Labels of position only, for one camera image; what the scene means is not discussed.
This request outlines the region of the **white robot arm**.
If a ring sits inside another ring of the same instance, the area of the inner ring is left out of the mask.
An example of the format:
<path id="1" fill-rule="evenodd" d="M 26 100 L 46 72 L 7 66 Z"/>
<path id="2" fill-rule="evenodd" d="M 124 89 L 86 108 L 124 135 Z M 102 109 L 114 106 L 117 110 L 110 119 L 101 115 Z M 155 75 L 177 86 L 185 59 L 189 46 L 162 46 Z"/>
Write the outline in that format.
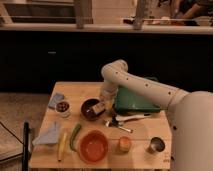
<path id="1" fill-rule="evenodd" d="M 213 171 L 213 93 L 188 92 L 132 75 L 124 60 L 101 69 L 103 100 L 112 99 L 119 86 L 142 95 L 173 116 L 171 171 Z"/>

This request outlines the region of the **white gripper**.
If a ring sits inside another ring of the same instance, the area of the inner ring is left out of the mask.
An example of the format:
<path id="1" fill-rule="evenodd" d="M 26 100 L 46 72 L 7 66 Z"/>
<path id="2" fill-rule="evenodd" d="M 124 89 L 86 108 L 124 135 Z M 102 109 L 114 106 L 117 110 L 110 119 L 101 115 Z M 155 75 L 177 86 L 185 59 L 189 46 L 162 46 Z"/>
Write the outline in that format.
<path id="1" fill-rule="evenodd" d="M 116 90 L 115 89 L 102 88 L 100 90 L 100 100 L 104 103 L 105 108 L 107 110 L 112 109 L 115 97 L 116 97 Z"/>

